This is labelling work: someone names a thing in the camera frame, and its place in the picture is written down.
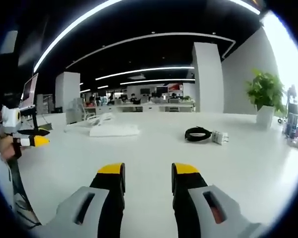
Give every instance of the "white power adapter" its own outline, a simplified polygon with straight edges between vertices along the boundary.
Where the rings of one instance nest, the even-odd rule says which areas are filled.
[[[216,130],[212,131],[212,141],[216,144],[223,145],[224,142],[228,142],[228,134]]]

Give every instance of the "computer monitor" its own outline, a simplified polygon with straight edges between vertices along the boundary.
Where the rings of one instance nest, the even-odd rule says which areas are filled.
[[[140,94],[150,94],[150,89],[149,88],[141,88]]]
[[[106,97],[106,91],[100,91],[98,92],[99,97]]]
[[[30,78],[23,87],[20,109],[25,110],[34,106],[34,94],[38,74]]]
[[[157,87],[156,91],[157,91],[157,94],[168,93],[168,87],[167,86]]]

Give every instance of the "potted plant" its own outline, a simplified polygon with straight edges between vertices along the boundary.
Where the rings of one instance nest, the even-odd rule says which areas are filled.
[[[247,82],[247,95],[257,109],[256,123],[270,128],[275,111],[284,113],[282,104],[284,86],[277,76],[254,70],[256,77]]]
[[[183,100],[190,101],[191,100],[191,97],[190,96],[185,96],[185,97],[183,97]]]

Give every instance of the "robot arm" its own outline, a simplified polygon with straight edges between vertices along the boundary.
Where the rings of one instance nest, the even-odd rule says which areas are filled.
[[[125,164],[102,167],[90,187],[81,187],[56,216],[32,231],[39,238],[119,238],[125,208]]]
[[[172,192],[179,238],[255,238],[266,229],[243,217],[239,204],[191,165],[172,164]]]

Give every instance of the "green plant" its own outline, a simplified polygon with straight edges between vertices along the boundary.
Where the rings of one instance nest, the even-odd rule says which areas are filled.
[[[191,100],[191,97],[190,96],[185,96],[185,97],[183,97],[183,100]]]
[[[276,111],[285,112],[282,103],[284,86],[277,76],[254,70],[256,77],[247,82],[247,95],[251,104],[259,111],[262,106],[274,107]]]

